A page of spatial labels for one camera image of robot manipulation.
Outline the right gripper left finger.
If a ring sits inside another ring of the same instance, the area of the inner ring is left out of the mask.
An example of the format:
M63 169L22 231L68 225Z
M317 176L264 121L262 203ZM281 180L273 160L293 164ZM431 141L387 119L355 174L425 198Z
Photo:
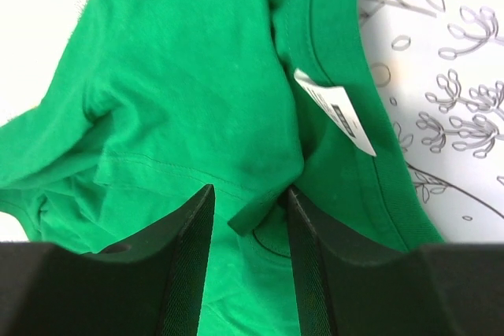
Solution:
M100 253L2 243L2 334L197 334L214 205L213 186L204 186Z

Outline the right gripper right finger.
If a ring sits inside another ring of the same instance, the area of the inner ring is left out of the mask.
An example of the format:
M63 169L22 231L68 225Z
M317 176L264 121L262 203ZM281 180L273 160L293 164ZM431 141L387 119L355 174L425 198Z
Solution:
M503 247L426 244L401 253L287 191L287 222L304 335L500 335Z

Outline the green t-shirt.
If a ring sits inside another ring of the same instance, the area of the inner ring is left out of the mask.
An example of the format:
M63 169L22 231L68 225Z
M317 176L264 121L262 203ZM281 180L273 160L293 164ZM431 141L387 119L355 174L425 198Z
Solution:
M376 156L296 83L343 87ZM281 194L401 252L440 242L361 44L358 0L89 0L50 88L1 129L1 209L98 252L206 184L215 224L198 332L296 335Z

